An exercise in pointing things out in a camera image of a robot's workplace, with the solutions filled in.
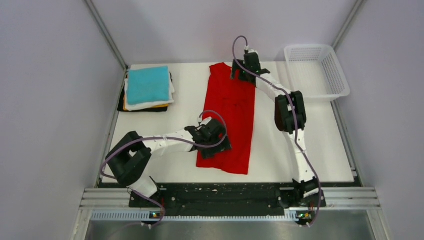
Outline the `red t shirt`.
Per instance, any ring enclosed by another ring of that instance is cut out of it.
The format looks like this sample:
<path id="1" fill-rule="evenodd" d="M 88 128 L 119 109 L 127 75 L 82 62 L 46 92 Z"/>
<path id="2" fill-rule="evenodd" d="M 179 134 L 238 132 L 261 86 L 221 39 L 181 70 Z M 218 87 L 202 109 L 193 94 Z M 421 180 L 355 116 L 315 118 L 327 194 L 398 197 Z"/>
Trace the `red t shirt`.
<path id="1" fill-rule="evenodd" d="M 232 68 L 223 62 L 211 65 L 209 70 L 203 109 L 215 111 L 225 120 L 231 149 L 209 159 L 198 154 L 196 166 L 246 175 L 252 148 L 256 88 L 238 78 L 231 79 Z"/>

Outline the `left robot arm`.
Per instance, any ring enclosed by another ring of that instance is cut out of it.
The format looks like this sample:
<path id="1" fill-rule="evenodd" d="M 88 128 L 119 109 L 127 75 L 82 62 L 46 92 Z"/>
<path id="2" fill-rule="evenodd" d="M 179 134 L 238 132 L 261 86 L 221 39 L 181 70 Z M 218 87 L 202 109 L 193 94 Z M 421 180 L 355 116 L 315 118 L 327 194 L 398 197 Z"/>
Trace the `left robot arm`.
<path id="1" fill-rule="evenodd" d="M 110 178 L 137 194 L 149 207 L 160 202 L 159 187 L 145 170 L 150 162 L 164 155 L 198 152 L 204 159 L 232 149 L 226 124 L 208 117 L 198 126 L 186 126 L 176 132 L 157 136 L 140 136 L 128 132 L 108 153 L 103 167 L 109 167 Z"/>

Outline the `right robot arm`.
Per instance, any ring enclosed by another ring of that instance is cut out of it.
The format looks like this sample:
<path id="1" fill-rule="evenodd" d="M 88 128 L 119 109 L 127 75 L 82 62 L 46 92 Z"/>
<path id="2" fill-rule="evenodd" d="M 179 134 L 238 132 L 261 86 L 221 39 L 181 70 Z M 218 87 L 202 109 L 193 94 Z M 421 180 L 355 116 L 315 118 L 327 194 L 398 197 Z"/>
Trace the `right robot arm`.
<path id="1" fill-rule="evenodd" d="M 256 50 L 245 50 L 243 59 L 233 60 L 230 78 L 235 79 L 236 75 L 240 81 L 251 83 L 265 93 L 274 103 L 275 125 L 291 141 L 293 148 L 294 202 L 299 206 L 307 206 L 314 197 L 321 201 L 322 185 L 307 153 L 307 114 L 303 94 L 284 87 L 268 69 L 262 68 Z"/>

